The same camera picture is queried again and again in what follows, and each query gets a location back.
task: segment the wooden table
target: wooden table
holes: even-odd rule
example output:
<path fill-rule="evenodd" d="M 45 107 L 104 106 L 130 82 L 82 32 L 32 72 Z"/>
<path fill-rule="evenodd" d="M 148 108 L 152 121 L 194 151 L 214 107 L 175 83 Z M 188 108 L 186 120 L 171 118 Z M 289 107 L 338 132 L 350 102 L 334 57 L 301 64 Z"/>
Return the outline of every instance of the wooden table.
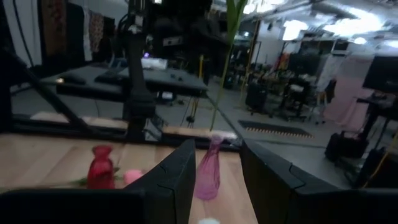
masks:
<path fill-rule="evenodd" d="M 111 159 L 122 175 L 129 169 L 150 170 L 174 148 L 16 134 L 0 135 L 0 187 L 26 187 L 77 180 L 87 175 L 91 148 L 112 145 Z M 205 151 L 197 150 L 197 164 Z M 243 180 L 239 155 L 220 153 L 221 186 L 214 200 L 192 200 L 190 223 L 213 217 L 222 224 L 257 223 Z"/>

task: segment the wooden tabletop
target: wooden tabletop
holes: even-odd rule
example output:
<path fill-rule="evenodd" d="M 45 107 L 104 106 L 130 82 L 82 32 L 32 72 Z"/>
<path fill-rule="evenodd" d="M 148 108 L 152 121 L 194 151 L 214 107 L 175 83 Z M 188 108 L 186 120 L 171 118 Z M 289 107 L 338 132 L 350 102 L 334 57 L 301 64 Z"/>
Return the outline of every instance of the wooden tabletop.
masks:
<path fill-rule="evenodd" d="M 68 120 L 64 115 L 58 113 L 50 113 L 50 112 L 39 112 L 30 117 L 34 120 L 41 120 L 41 121 L 54 121 L 60 123 L 67 123 Z M 121 128 L 127 129 L 127 122 L 114 120 L 109 118 L 94 118 L 84 116 L 81 117 L 87 124 L 92 126 L 100 126 L 100 127 L 108 127 L 108 128 Z M 219 130 L 212 130 L 209 129 L 201 129 L 201 128 L 183 128 L 183 127 L 175 127 L 175 126 L 167 126 L 163 128 L 163 133 L 166 134 L 179 134 L 184 136 L 192 136 L 192 137 L 203 137 L 203 138 L 210 138 L 213 134 L 218 134 L 223 136 L 226 139 L 236 139 L 238 138 L 237 135 L 230 131 L 219 131 Z"/>
<path fill-rule="evenodd" d="M 106 141 L 48 138 L 16 134 L 0 135 L 0 187 L 27 187 L 63 183 L 85 177 L 93 159 L 91 148 L 113 146 L 111 159 L 120 167 L 117 175 L 129 169 L 151 170 L 174 148 L 121 144 Z M 197 164 L 205 151 L 197 151 Z M 221 185 L 217 198 L 192 200 L 190 222 L 213 217 L 222 224 L 257 223 L 243 180 L 239 155 L 220 153 Z"/>

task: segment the pink vase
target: pink vase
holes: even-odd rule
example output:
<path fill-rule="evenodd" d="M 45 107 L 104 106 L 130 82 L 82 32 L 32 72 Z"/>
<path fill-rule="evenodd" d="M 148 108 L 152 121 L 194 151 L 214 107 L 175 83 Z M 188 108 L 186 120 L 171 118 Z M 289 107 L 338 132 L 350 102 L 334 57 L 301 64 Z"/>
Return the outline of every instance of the pink vase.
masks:
<path fill-rule="evenodd" d="M 195 196 L 202 200 L 211 200 L 217 196 L 220 187 L 220 162 L 218 154 L 223 138 L 219 135 L 211 137 L 210 148 L 200 161 L 195 182 Z"/>

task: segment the monitor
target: monitor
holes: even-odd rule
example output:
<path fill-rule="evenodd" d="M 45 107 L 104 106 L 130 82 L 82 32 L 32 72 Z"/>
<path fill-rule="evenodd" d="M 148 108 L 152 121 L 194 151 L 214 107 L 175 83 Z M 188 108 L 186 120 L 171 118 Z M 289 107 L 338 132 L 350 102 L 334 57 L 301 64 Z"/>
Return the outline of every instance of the monitor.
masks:
<path fill-rule="evenodd" d="M 384 93 L 398 93 L 398 57 L 375 56 L 363 87 Z"/>

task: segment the red vase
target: red vase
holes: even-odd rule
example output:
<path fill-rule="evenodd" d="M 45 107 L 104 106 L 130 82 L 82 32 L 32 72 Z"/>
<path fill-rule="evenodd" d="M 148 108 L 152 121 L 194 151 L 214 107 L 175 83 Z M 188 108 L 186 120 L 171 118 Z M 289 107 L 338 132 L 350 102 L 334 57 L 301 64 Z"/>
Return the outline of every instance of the red vase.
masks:
<path fill-rule="evenodd" d="M 95 146 L 94 160 L 87 175 L 87 189 L 114 189 L 113 162 L 109 159 L 111 146 Z"/>

